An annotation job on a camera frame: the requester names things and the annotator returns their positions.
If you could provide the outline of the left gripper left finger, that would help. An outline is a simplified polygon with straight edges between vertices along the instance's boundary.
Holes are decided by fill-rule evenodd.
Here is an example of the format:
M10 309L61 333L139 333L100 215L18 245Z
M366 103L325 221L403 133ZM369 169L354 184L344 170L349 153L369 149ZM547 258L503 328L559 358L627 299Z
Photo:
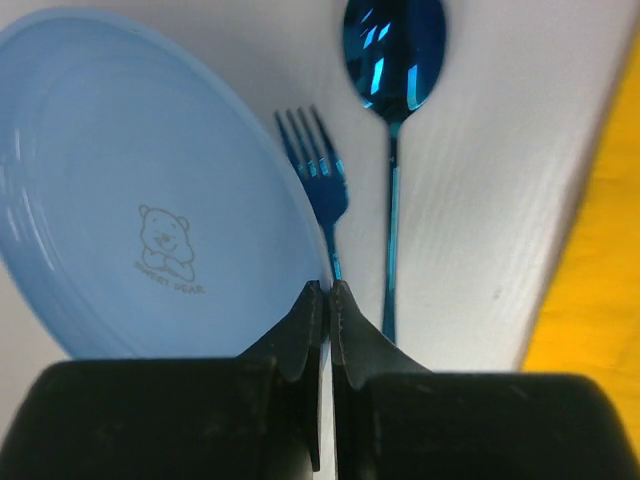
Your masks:
M320 468L316 281L234 358L55 363L1 446L5 479L309 479Z

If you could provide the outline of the yellow Pikachu cloth placemat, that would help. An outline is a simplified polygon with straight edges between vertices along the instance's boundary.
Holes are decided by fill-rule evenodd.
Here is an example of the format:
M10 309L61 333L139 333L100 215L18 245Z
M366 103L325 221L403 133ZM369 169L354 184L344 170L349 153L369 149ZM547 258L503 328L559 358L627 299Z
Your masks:
M639 384L639 51L632 51L587 191L524 363Z

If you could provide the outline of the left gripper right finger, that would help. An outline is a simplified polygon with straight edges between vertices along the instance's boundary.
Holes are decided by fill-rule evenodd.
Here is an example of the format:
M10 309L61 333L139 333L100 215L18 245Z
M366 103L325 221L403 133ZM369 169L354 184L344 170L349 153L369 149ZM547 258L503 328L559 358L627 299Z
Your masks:
M340 479L635 479L604 391L573 374L435 373L343 281L328 299Z

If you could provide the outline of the light blue plate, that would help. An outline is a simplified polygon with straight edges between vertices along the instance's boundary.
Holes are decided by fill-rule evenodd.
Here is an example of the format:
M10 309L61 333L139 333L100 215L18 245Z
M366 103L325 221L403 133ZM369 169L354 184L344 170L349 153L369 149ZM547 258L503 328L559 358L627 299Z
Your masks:
M330 281L247 106L169 38L89 8L1 32L1 255L76 359L233 356Z

